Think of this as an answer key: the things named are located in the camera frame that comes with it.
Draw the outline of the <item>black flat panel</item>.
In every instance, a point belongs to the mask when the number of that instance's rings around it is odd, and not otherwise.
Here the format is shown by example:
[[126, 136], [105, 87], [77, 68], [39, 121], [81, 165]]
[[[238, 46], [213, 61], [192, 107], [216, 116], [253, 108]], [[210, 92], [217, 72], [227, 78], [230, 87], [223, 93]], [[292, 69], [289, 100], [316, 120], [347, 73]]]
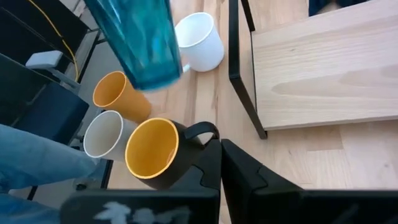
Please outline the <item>black flat panel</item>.
[[59, 0], [0, 0], [0, 53], [20, 62], [36, 52], [63, 52], [61, 65], [72, 62], [63, 42], [76, 53], [88, 26]]

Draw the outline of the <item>navy blue cloth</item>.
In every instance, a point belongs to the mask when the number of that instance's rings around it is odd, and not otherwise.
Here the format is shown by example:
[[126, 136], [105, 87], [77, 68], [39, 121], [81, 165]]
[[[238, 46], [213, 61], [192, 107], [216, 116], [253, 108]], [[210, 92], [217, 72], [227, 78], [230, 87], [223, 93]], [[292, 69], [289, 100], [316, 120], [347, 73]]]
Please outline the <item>navy blue cloth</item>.
[[332, 2], [335, 2], [338, 6], [341, 7], [348, 7], [366, 1], [368, 0], [309, 0], [308, 16], [309, 17], [314, 16]]

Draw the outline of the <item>teal ribbed plastic tumbler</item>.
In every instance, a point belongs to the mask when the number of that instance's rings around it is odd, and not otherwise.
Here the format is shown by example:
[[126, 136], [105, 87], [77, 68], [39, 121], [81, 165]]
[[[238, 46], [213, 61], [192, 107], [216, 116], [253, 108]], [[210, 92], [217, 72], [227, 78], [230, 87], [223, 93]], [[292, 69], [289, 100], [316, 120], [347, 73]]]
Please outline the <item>teal ribbed plastic tumbler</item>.
[[170, 0], [84, 0], [137, 90], [167, 87], [182, 74]]

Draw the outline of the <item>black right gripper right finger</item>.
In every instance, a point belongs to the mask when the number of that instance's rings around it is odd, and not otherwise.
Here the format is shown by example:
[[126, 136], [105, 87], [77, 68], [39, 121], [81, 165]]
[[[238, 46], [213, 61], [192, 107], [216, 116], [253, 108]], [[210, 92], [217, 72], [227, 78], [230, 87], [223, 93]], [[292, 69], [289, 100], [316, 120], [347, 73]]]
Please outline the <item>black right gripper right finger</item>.
[[232, 224], [398, 224], [398, 190], [305, 190], [229, 139], [221, 145]]

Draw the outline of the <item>white ceramic mug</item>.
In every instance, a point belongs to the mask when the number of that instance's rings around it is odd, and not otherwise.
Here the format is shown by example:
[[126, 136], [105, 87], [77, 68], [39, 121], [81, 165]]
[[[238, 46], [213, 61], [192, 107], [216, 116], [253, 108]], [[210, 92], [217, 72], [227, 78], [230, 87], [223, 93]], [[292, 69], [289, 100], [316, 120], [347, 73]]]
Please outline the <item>white ceramic mug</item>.
[[175, 26], [175, 35], [180, 52], [187, 59], [183, 72], [190, 69], [208, 72], [224, 58], [224, 46], [215, 20], [208, 13], [196, 12], [183, 18]]

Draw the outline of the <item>orange plastic cup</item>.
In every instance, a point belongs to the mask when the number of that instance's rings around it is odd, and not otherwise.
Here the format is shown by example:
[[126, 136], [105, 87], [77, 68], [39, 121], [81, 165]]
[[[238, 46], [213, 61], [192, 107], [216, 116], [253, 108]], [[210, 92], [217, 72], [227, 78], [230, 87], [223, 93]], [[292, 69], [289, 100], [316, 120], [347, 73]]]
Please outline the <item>orange plastic cup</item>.
[[105, 110], [115, 110], [125, 119], [135, 123], [145, 121], [152, 106], [147, 98], [135, 90], [123, 72], [105, 75], [93, 92], [93, 103]]

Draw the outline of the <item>black mug yellow inside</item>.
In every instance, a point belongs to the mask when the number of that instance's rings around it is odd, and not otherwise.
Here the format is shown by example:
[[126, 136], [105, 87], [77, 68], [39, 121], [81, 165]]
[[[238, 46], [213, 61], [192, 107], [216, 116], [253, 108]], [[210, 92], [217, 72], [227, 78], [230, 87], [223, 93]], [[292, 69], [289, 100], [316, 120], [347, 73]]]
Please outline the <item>black mug yellow inside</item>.
[[218, 128], [202, 121], [186, 127], [166, 118], [151, 118], [130, 135], [125, 151], [130, 173], [153, 189], [171, 187], [181, 178], [208, 143], [199, 135], [211, 133], [219, 139]]

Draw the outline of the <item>black office chair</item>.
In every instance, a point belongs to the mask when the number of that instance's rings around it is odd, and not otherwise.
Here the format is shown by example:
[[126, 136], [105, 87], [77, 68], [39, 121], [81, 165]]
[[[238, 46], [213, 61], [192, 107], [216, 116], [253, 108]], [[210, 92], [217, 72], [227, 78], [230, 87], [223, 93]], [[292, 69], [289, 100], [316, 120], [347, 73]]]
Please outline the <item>black office chair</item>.
[[0, 54], [0, 124], [70, 144], [88, 108], [58, 82]]

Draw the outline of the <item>person in blue jeans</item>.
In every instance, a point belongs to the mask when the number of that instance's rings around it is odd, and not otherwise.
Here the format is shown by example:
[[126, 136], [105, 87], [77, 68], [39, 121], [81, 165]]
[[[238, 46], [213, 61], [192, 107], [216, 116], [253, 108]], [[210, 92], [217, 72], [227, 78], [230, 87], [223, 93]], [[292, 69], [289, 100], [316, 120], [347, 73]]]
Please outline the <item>person in blue jeans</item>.
[[0, 224], [59, 224], [57, 209], [9, 191], [89, 177], [99, 163], [62, 143], [0, 124]]

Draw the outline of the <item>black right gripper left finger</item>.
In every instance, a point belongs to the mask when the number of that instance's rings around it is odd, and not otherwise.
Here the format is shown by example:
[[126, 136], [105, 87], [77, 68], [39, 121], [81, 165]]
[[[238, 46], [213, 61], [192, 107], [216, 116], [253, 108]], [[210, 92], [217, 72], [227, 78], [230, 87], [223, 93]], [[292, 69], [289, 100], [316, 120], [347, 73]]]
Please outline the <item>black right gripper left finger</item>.
[[210, 141], [166, 190], [84, 190], [61, 206], [61, 224], [218, 224], [221, 143]]

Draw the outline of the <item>black aluminium table frame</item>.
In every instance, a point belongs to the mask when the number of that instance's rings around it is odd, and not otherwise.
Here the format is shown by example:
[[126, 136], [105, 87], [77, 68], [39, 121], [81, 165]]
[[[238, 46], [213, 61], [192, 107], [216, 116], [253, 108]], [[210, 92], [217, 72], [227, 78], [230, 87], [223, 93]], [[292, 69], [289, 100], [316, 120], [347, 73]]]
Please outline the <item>black aluminium table frame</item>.
[[[87, 53], [87, 55], [85, 57], [84, 64], [82, 65], [82, 67], [80, 69], [80, 77], [78, 78], [78, 81], [77, 81], [78, 83], [81, 83], [81, 81], [82, 81], [82, 79], [83, 79], [83, 77], [85, 75], [87, 66], [88, 66], [88, 64], [90, 62], [90, 59], [91, 59], [91, 57], [93, 55], [93, 52], [94, 52], [96, 46], [98, 44], [102, 44], [102, 43], [106, 42], [105, 38], [100, 39], [101, 31], [100, 31], [99, 28], [88, 29], [87, 34], [94, 33], [94, 32], [96, 33], [96, 36], [95, 36], [95, 38], [93, 40], [93, 43], [92, 43], [92, 45], [90, 47], [90, 50], [88, 51], [88, 53]], [[103, 176], [102, 176], [102, 179], [101, 179], [101, 185], [100, 185], [101, 189], [105, 189], [108, 186], [108, 182], [109, 182], [109, 177], [110, 177], [112, 166], [113, 166], [113, 162], [112, 161], [106, 161], [106, 166], [104, 168]], [[34, 196], [35, 196], [35, 193], [37, 192], [37, 189], [38, 189], [38, 186], [33, 186], [31, 188], [31, 190], [30, 190], [30, 192], [29, 192], [29, 194], [27, 196], [27, 200], [32, 201], [34, 199]]]

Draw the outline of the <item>wooden shelf black metal frame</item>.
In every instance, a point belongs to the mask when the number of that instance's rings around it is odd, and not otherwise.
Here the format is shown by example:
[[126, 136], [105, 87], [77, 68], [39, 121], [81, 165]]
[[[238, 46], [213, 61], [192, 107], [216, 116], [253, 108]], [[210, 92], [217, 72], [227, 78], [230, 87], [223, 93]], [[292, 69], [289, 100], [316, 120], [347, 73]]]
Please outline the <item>wooden shelf black metal frame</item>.
[[369, 0], [256, 30], [229, 0], [228, 76], [258, 136], [398, 119], [398, 0]]

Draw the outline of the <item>beige plastic cup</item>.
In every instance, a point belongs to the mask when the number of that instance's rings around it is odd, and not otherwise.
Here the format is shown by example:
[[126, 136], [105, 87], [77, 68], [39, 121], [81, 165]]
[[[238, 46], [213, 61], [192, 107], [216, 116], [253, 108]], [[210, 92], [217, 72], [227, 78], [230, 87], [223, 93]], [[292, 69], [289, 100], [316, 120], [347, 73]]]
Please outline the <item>beige plastic cup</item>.
[[83, 138], [85, 153], [97, 159], [125, 161], [127, 141], [137, 124], [115, 110], [99, 114], [88, 126]]

